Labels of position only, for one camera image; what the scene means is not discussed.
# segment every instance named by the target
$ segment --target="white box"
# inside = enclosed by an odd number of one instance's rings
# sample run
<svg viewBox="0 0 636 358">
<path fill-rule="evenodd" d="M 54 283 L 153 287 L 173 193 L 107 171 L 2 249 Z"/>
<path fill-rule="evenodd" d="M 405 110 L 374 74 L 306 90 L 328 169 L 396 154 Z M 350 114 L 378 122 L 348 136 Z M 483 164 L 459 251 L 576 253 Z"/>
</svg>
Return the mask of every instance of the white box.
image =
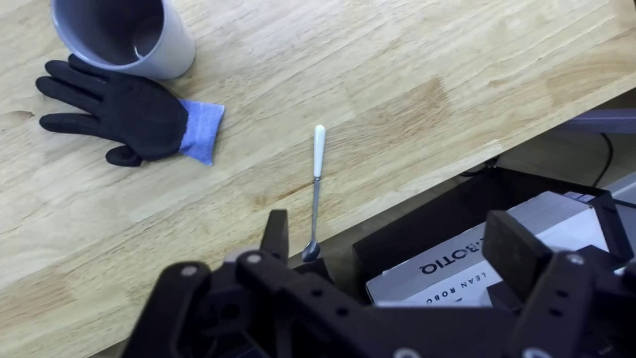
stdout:
<svg viewBox="0 0 636 358">
<path fill-rule="evenodd" d="M 584 203 L 543 193 L 509 213 L 553 251 L 608 251 L 596 211 Z M 501 277 L 481 255 L 483 231 L 481 223 L 384 271 L 366 283 L 370 297 L 378 307 L 491 307 L 487 287 Z"/>
</svg>

